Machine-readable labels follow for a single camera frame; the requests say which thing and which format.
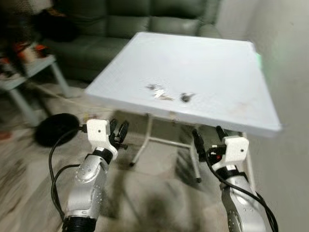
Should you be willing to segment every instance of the green sofa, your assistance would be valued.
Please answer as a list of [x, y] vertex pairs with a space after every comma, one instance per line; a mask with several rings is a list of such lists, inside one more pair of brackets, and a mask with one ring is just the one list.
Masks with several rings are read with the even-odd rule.
[[45, 40], [67, 78], [92, 81], [138, 31], [219, 38], [220, 0], [61, 0], [80, 29], [69, 43]]

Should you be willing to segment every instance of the table top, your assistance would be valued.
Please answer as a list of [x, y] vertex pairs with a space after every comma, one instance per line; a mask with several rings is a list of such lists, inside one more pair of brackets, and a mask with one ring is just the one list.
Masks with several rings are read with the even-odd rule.
[[[158, 84], [173, 101], [156, 99]], [[182, 93], [195, 95], [187, 103]], [[272, 137], [281, 130], [251, 42], [137, 33], [86, 89], [106, 106]]]
[[[45, 58], [39, 58], [33, 63], [25, 64], [26, 72], [28, 77], [32, 77], [38, 72], [45, 69], [47, 66], [51, 65], [56, 61], [55, 56], [48, 55], [48, 57]], [[27, 79], [23, 76], [12, 79], [12, 80], [0, 80], [0, 89], [3, 90], [11, 90], [16, 88], [17, 86], [24, 83]]]

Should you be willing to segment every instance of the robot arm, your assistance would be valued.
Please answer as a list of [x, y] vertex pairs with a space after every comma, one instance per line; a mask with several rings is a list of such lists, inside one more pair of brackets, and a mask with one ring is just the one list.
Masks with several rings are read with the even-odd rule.
[[109, 164], [116, 159], [119, 148], [127, 148], [122, 142], [128, 123], [122, 124], [117, 136], [113, 133], [114, 128], [115, 122], [110, 125], [107, 120], [92, 119], [87, 122], [88, 139], [94, 152], [86, 156], [76, 171], [65, 210], [63, 232], [95, 230]]
[[[245, 160], [249, 141], [240, 136], [227, 136], [220, 127], [217, 127], [217, 132], [224, 145], [213, 145], [207, 152], [204, 149], [204, 141], [196, 130], [193, 131], [193, 137], [199, 161], [206, 161], [214, 175], [221, 182], [225, 182], [221, 183], [220, 189], [227, 212], [229, 231], [266, 232], [258, 207], [259, 202], [264, 200], [257, 201], [256, 193], [250, 187], [246, 174], [239, 172], [236, 167]], [[248, 192], [257, 200], [228, 184]]]

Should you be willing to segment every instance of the sofa cushion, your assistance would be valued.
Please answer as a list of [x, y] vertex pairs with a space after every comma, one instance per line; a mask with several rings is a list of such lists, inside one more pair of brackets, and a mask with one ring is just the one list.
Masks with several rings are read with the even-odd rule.
[[106, 34], [106, 0], [61, 0], [56, 8], [65, 13], [81, 34]]
[[126, 39], [101, 38], [87, 48], [84, 65], [92, 70], [103, 70], [128, 42]]
[[217, 39], [221, 38], [221, 35], [218, 29], [212, 24], [203, 25], [199, 29], [198, 35], [201, 37], [207, 37], [207, 38], [217, 38]]
[[70, 43], [45, 40], [62, 66], [103, 70], [129, 40], [82, 35]]
[[194, 18], [202, 15], [205, 0], [153, 0], [152, 15]]
[[83, 80], [87, 82], [93, 81], [102, 70], [92, 70], [80, 68], [76, 66], [59, 64], [63, 75], [68, 79]]
[[43, 43], [51, 48], [59, 63], [71, 66], [84, 66], [87, 48], [100, 39], [100, 36], [80, 35], [68, 43], [58, 43], [52, 40], [44, 40]]
[[131, 39], [136, 32], [148, 31], [149, 17], [110, 16], [107, 34], [109, 37]]
[[171, 17], [152, 17], [150, 31], [168, 34], [196, 35], [199, 20]]
[[150, 0], [109, 0], [108, 14], [148, 16], [150, 14]]
[[92, 20], [106, 16], [105, 0], [60, 0], [56, 8], [72, 16], [85, 20]]
[[80, 33], [83, 35], [106, 36], [106, 18], [99, 18], [90, 21], [79, 18], [71, 18], [71, 21], [78, 27]]

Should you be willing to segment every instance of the black cable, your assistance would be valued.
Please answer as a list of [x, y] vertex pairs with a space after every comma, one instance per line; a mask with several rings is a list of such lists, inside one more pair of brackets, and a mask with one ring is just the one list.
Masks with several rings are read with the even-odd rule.
[[[55, 151], [55, 148], [58, 146], [58, 144], [61, 142], [61, 140], [63, 140], [65, 137], [67, 137], [69, 134], [73, 133], [73, 132], [76, 132], [77, 130], [79, 130], [79, 128], [75, 128], [75, 129], [72, 129], [66, 133], [64, 133], [63, 135], [60, 136], [60, 138], [57, 140], [57, 142], [54, 144], [54, 146], [52, 147], [52, 149], [50, 150], [49, 152], [49, 156], [48, 156], [48, 168], [49, 168], [49, 173], [50, 173], [50, 177], [52, 179], [52, 183], [54, 182], [54, 171], [53, 171], [53, 165], [52, 165], [52, 157], [53, 157], [53, 153]], [[56, 209], [58, 210], [61, 218], [63, 218], [63, 212], [61, 210], [61, 207], [60, 207], [60, 200], [59, 200], [59, 196], [58, 196], [58, 191], [57, 191], [57, 188], [55, 187], [53, 189], [53, 192], [51, 193], [52, 194], [52, 200], [53, 200], [53, 203], [56, 207]]]
[[265, 203], [264, 199], [261, 197], [261, 195], [258, 195], [258, 197], [254, 196], [252, 193], [236, 186], [236, 185], [233, 185], [231, 183], [229, 183], [228, 181], [226, 181], [225, 179], [223, 179], [219, 174], [216, 173], [216, 171], [212, 168], [211, 166], [211, 163], [210, 163], [210, 160], [209, 160], [209, 156], [208, 154], [206, 154], [206, 163], [210, 169], [210, 171], [212, 172], [212, 174], [214, 174], [215, 177], [217, 177], [219, 179], [219, 181], [221, 183], [224, 183], [225, 185], [233, 188], [233, 189], [236, 189], [242, 193], [245, 193], [247, 194], [248, 196], [252, 197], [254, 200], [256, 200], [257, 202], [259, 202], [264, 208], [265, 208], [265, 211], [266, 211], [266, 214], [267, 214], [267, 218], [269, 220], [269, 224], [270, 224], [270, 227], [272, 229], [273, 232], [278, 232], [279, 231], [279, 228], [278, 228], [278, 224], [277, 224], [277, 220], [275, 218], [275, 215], [272, 213], [271, 209], [267, 206], [267, 204]]
[[58, 196], [58, 192], [57, 192], [57, 190], [56, 190], [56, 182], [57, 182], [58, 177], [60, 176], [60, 174], [61, 174], [64, 170], [66, 170], [67, 168], [73, 168], [73, 167], [78, 167], [78, 166], [79, 166], [79, 164], [70, 164], [70, 165], [64, 166], [63, 168], [61, 168], [61, 169], [57, 172], [57, 174], [56, 174], [56, 176], [55, 176], [55, 178], [54, 178], [54, 180], [53, 180], [53, 182], [52, 182], [52, 187], [51, 187], [51, 191], [50, 191], [51, 196], [52, 196], [52, 201], [53, 201], [54, 206], [56, 207], [57, 211], [59, 212], [62, 221], [64, 221], [64, 212], [63, 212], [62, 209], [61, 209], [60, 203], [57, 203], [57, 202], [56, 202], [56, 195], [55, 195], [55, 192], [57, 193], [57, 196]]

